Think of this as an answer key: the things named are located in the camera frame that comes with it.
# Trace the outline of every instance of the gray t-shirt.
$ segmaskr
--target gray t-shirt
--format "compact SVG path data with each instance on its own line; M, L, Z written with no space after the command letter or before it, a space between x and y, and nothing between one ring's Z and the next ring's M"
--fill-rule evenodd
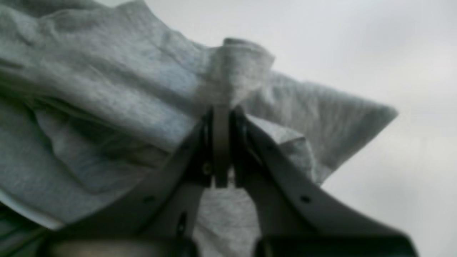
M241 105L322 183L396 112L271 70L263 47L206 47L142 1L0 0L0 188L64 223L156 172L207 108ZM208 189L203 256L249 256L260 235L242 189Z

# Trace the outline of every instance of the laundry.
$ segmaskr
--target laundry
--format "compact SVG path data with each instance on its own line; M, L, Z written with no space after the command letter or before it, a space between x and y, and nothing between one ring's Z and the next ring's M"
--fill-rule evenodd
M0 0L0 188L74 222L159 170L214 104L242 106L321 184L397 115L273 62L243 39L193 42L141 0ZM203 256L249 256L259 235L244 190L204 193Z

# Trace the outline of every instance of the gray fabric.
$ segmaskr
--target gray fabric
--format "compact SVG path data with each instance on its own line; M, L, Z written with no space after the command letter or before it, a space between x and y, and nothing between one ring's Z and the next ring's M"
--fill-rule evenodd
M73 222L156 172L220 103L240 104L322 183L396 116L273 61L240 39L194 43L142 1L0 0L0 187ZM205 256L248 256L259 233L243 190L205 192L194 233Z

